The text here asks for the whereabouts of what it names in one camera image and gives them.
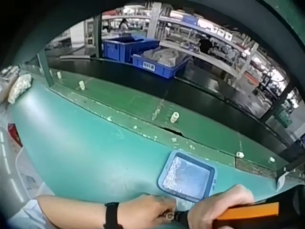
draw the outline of blue plastic bin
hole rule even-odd
[[[159,41],[141,36],[118,37],[102,41],[103,55],[113,60],[130,63],[133,54],[159,46]]]
[[[198,25],[198,18],[194,16],[184,15],[182,21],[191,25]]]
[[[138,68],[145,69],[147,71],[160,75],[166,79],[170,79],[178,71],[184,70],[186,68],[187,62],[189,61],[190,58],[191,58],[190,56],[186,56],[179,65],[170,68],[164,66],[163,64],[149,60],[143,56],[135,54],[132,56],[132,64]]]

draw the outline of label on blue bin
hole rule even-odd
[[[143,62],[143,68],[148,69],[148,70],[154,72],[156,66],[154,64],[152,64],[152,63]]]

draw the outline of forearm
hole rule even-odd
[[[55,196],[36,198],[47,219],[60,229],[102,229],[106,207]]]

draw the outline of hand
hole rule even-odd
[[[229,207],[254,202],[253,194],[242,185],[236,185],[228,191],[213,195],[197,204],[187,215],[190,229],[212,229],[213,221]]]
[[[164,212],[174,212],[176,200],[142,195],[118,207],[118,223],[124,229],[150,229],[163,223],[170,223]]]

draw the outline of light blue sleeve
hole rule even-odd
[[[38,201],[30,200],[8,221],[14,229],[56,229],[43,214]]]

